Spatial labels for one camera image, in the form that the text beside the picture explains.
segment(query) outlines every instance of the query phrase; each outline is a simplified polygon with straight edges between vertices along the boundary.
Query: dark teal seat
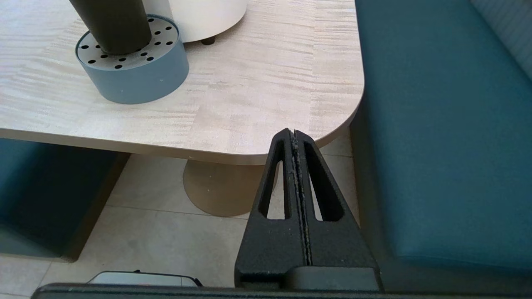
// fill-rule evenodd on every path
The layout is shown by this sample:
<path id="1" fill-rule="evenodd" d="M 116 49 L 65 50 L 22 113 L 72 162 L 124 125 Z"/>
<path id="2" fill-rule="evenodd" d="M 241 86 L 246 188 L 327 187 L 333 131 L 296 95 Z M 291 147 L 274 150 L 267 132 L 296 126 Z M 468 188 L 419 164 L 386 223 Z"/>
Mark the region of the dark teal seat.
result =
<path id="1" fill-rule="evenodd" d="M 120 155 L 0 138 L 0 253 L 75 260 Z"/>
<path id="2" fill-rule="evenodd" d="M 361 228 L 392 292 L 532 292 L 532 81 L 468 0 L 356 0 Z"/>

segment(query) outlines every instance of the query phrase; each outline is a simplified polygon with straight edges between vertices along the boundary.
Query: wooden tabletop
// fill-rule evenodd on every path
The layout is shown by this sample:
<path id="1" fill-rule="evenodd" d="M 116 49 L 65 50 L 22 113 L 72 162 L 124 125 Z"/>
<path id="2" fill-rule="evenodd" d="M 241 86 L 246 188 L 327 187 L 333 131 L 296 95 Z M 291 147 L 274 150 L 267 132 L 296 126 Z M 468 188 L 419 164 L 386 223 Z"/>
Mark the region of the wooden tabletop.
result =
<path id="1" fill-rule="evenodd" d="M 156 101 L 104 99 L 76 60 L 85 25 L 64 0 L 0 3 L 0 137 L 261 164 L 283 128 L 319 146 L 352 119 L 364 88 L 353 0 L 250 0 L 190 73 Z"/>

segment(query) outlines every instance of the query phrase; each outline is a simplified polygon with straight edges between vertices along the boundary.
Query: gray cylindrical container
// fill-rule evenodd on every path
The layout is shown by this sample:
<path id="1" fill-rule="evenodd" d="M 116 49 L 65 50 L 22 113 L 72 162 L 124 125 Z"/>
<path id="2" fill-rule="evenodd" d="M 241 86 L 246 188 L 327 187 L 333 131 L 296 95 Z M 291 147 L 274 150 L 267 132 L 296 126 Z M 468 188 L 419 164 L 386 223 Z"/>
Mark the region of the gray cylindrical container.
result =
<path id="1" fill-rule="evenodd" d="M 188 75 L 188 61 L 177 26 L 149 15 L 152 39 L 126 55 L 108 55 L 87 32 L 76 45 L 76 57 L 98 91 L 121 104 L 146 103 L 178 88 Z"/>

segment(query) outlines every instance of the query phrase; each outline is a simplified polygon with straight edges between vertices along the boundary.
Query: white round object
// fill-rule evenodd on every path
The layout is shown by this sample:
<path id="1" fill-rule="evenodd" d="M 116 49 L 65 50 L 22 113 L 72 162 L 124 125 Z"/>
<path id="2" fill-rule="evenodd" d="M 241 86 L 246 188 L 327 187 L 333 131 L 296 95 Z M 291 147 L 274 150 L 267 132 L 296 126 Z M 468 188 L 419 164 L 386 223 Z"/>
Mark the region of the white round object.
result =
<path id="1" fill-rule="evenodd" d="M 143 0 L 148 14 L 172 19 L 183 43 L 226 31 L 246 12 L 248 0 Z"/>

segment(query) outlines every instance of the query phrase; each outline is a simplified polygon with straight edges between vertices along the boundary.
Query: dark cylinder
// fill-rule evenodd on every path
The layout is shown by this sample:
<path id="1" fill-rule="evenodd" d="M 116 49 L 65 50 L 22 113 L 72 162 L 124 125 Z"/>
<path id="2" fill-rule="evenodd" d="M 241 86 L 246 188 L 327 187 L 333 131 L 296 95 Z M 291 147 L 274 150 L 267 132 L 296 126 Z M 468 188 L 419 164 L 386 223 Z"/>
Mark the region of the dark cylinder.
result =
<path id="1" fill-rule="evenodd" d="M 70 0 L 70 3 L 108 54 L 133 53 L 152 39 L 142 0 Z"/>

